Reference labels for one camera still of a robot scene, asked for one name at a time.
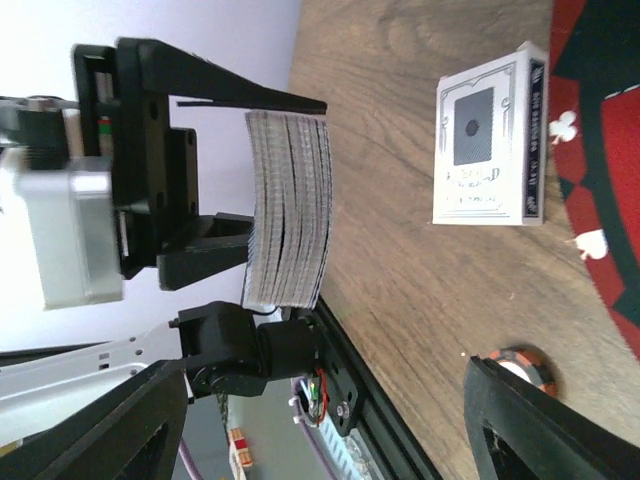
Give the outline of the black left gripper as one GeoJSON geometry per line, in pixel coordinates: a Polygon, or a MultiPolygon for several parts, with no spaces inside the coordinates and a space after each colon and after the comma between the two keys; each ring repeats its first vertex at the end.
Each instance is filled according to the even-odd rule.
{"type": "Polygon", "coordinates": [[[196,133],[173,128],[170,96],[214,106],[324,115],[327,103],[254,83],[155,39],[73,51],[84,151],[112,159],[121,272],[158,270],[177,291],[248,260],[251,216],[198,215],[196,133]]]}

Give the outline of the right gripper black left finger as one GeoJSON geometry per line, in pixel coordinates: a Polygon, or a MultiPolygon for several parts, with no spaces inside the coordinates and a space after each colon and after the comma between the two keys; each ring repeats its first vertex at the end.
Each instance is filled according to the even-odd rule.
{"type": "Polygon", "coordinates": [[[1,458],[3,479],[169,479],[188,395],[181,363],[158,361],[1,458]]]}

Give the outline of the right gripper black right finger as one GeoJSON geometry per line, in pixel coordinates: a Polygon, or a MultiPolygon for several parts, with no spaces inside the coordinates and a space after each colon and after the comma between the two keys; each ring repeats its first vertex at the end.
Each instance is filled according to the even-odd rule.
{"type": "Polygon", "coordinates": [[[637,479],[639,448],[491,359],[469,359],[464,420],[481,479],[637,479]]]}

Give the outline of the red brown chip stack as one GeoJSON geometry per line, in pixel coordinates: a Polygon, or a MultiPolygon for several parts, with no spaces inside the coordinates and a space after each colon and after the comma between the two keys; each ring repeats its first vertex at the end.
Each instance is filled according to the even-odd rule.
{"type": "Polygon", "coordinates": [[[491,352],[489,359],[549,396],[558,397],[554,370],[542,351],[530,346],[515,345],[491,352]]]}

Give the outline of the playing card deck with box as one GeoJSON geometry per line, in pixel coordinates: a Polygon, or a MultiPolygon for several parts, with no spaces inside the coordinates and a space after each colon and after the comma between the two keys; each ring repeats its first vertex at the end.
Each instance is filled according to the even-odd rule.
{"type": "Polygon", "coordinates": [[[332,234],[326,119],[252,110],[245,120],[255,206],[242,303],[311,309],[319,297],[332,234]]]}

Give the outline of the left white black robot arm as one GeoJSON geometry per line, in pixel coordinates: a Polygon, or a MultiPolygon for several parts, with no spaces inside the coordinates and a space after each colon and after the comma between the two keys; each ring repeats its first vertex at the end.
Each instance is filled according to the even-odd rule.
{"type": "Polygon", "coordinates": [[[1,441],[20,444],[158,362],[182,371],[189,399],[258,396],[319,372],[309,320],[257,324],[269,307],[309,311],[332,233],[324,102],[256,84],[154,39],[73,51],[77,97],[1,101],[1,218],[45,310],[119,301],[153,268],[177,291],[245,267],[240,303],[214,301],[122,340],[32,350],[1,370],[1,441]],[[249,216],[199,211],[197,135],[182,107],[241,109],[255,186],[249,216]]]}

